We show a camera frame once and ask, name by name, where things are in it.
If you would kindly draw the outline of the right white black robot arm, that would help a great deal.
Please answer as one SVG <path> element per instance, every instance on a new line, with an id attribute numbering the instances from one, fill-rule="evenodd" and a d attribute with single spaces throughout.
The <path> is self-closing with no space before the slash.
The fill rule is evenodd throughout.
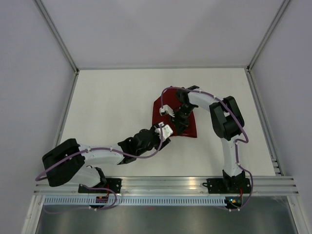
<path id="1" fill-rule="evenodd" d="M 203 93 L 198 86 L 178 89 L 175 97 L 181 103 L 170 117 L 179 136 L 190 126 L 188 117 L 194 108 L 202 108 L 210 113 L 215 134 L 221 139 L 224 154 L 222 186 L 229 193 L 235 192 L 245 179 L 245 172 L 238 165 L 238 137 L 243 133 L 244 119 L 234 97 L 222 100 Z"/>

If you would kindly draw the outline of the red cloth napkin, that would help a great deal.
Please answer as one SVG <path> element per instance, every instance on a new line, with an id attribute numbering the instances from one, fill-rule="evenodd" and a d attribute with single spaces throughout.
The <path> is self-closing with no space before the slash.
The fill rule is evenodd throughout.
<path id="1" fill-rule="evenodd" d="M 152 124 L 163 122 L 173 130 L 172 136 L 197 137 L 194 108 L 184 89 L 170 88 L 153 104 Z"/>

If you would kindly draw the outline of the right robot arm base mount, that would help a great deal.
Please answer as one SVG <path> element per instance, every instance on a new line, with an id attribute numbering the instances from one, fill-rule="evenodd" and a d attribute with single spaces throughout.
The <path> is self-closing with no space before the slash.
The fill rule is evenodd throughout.
<path id="1" fill-rule="evenodd" d="M 208 178 L 203 184 L 209 194 L 249 194 L 252 188 L 248 178 L 234 185 L 226 184 L 222 178 Z"/>

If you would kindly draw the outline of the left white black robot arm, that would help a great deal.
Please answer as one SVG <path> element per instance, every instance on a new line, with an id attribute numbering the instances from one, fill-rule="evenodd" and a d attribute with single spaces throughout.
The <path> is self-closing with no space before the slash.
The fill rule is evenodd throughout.
<path id="1" fill-rule="evenodd" d="M 36 181 L 46 179 L 50 187 L 68 182 L 82 184 L 102 193 L 107 180 L 101 164 L 125 165 L 151 158 L 170 143 L 172 134 L 171 127 L 161 122 L 111 146 L 84 145 L 70 138 L 42 157 L 44 172 Z"/>

